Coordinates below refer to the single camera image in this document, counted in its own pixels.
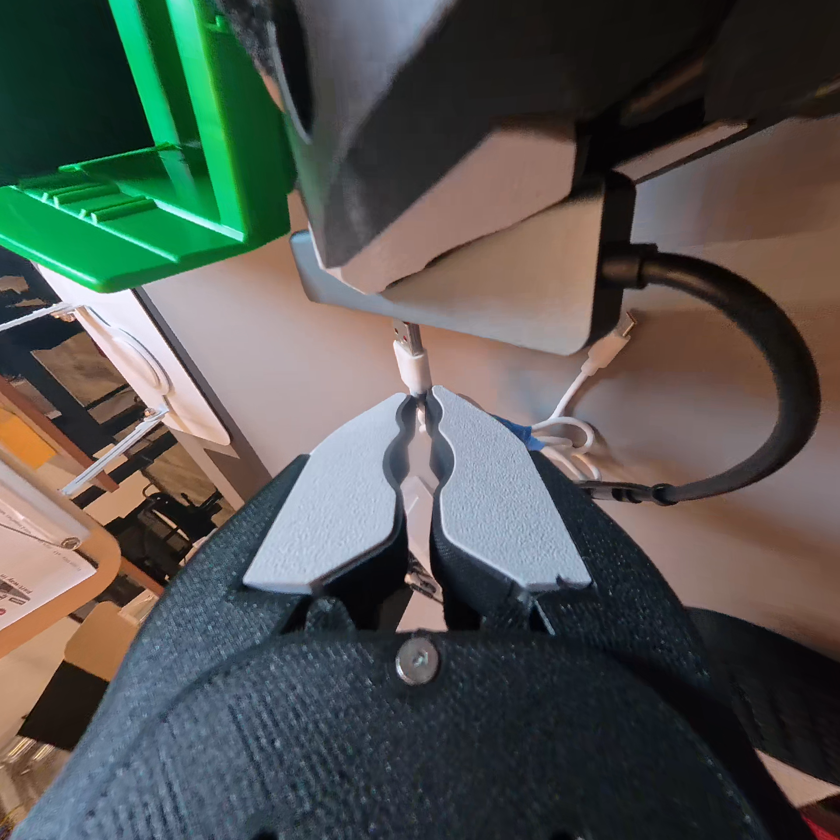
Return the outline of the white desk panel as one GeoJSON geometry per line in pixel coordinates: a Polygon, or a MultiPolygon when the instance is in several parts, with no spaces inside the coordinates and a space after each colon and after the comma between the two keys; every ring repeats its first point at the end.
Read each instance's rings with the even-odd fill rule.
{"type": "Polygon", "coordinates": [[[100,294],[35,267],[142,403],[165,410],[164,425],[225,451],[231,440],[223,421],[134,292],[100,294]]]}

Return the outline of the black usb hub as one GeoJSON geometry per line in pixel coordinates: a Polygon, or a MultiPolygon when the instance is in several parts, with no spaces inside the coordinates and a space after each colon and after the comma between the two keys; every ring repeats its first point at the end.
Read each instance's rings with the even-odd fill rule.
{"type": "Polygon", "coordinates": [[[622,317],[623,293],[601,279],[601,258],[630,244],[635,200],[633,182],[609,172],[370,295],[319,266],[309,232],[293,234],[290,250],[312,302],[569,356],[622,317]]]}

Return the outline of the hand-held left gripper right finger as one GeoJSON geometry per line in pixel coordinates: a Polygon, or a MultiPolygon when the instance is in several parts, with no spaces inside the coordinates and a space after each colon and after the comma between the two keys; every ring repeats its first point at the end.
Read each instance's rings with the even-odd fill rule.
{"type": "Polygon", "coordinates": [[[592,577],[520,437],[449,389],[427,396],[444,546],[525,592],[584,589],[592,577]]]}

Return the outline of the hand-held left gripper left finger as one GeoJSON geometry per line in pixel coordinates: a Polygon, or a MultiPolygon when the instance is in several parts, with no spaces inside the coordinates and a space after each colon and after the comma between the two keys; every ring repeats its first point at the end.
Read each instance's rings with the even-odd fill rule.
{"type": "Polygon", "coordinates": [[[398,536],[416,413],[416,398],[396,393],[311,451],[245,573],[246,586],[330,585],[398,536]]]}

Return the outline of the light wooden board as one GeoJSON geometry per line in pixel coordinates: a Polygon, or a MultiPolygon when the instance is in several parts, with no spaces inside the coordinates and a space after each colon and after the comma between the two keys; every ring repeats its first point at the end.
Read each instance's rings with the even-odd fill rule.
{"type": "Polygon", "coordinates": [[[43,530],[48,522],[66,528],[71,523],[85,526],[90,536],[77,551],[94,568],[94,575],[86,581],[6,629],[1,628],[1,656],[5,657],[104,592],[119,572],[122,556],[116,539],[98,522],[5,452],[1,465],[1,512],[3,505],[43,530]]]}

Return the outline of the yellow box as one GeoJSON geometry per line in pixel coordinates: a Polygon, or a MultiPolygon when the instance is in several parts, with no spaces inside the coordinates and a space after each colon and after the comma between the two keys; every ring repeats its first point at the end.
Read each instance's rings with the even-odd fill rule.
{"type": "Polygon", "coordinates": [[[24,420],[1,407],[1,446],[28,468],[37,470],[57,452],[24,420]]]}

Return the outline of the printed instruction sheet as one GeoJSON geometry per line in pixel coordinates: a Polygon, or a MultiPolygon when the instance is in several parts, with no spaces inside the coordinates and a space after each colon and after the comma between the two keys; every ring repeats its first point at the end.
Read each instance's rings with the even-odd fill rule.
{"type": "Polygon", "coordinates": [[[48,522],[43,530],[8,506],[1,512],[1,628],[65,594],[94,575],[77,549],[90,530],[48,522]]]}

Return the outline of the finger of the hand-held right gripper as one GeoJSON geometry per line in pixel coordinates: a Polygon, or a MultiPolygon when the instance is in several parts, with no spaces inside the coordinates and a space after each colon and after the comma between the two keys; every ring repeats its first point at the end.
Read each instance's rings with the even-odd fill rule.
{"type": "Polygon", "coordinates": [[[615,164],[612,171],[634,183],[649,181],[659,175],[698,160],[714,151],[748,138],[757,129],[755,122],[712,122],[702,129],[632,159],[615,164]]]}
{"type": "Polygon", "coordinates": [[[492,130],[377,238],[340,268],[340,280],[376,293],[437,257],[559,203],[571,192],[572,122],[509,122],[492,130]]]}

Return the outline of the green plastic bin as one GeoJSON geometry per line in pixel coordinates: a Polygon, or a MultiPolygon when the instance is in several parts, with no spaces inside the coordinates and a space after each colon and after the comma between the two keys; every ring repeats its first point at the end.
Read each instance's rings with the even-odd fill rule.
{"type": "Polygon", "coordinates": [[[291,229],[285,119],[215,2],[1,3],[2,248],[100,293],[291,229]]]}

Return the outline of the blue tape wrap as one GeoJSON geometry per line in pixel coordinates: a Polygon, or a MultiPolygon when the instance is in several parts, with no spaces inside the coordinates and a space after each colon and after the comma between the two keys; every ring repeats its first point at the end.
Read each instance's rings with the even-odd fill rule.
{"type": "Polygon", "coordinates": [[[498,415],[493,415],[493,417],[499,424],[514,434],[514,436],[523,443],[528,451],[539,452],[545,448],[545,443],[533,434],[532,426],[513,423],[512,421],[498,415]]]}

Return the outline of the metal holder bar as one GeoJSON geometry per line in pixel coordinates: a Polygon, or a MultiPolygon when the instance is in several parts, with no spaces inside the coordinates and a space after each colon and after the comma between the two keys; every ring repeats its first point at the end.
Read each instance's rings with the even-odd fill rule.
{"type": "Polygon", "coordinates": [[[154,410],[148,407],[143,413],[142,421],[125,438],[118,441],[108,452],[95,460],[90,467],[84,469],[78,476],[62,487],[59,490],[60,495],[63,497],[72,497],[79,490],[93,483],[95,479],[106,473],[111,463],[160,426],[169,412],[170,408],[164,405],[154,410]]]}

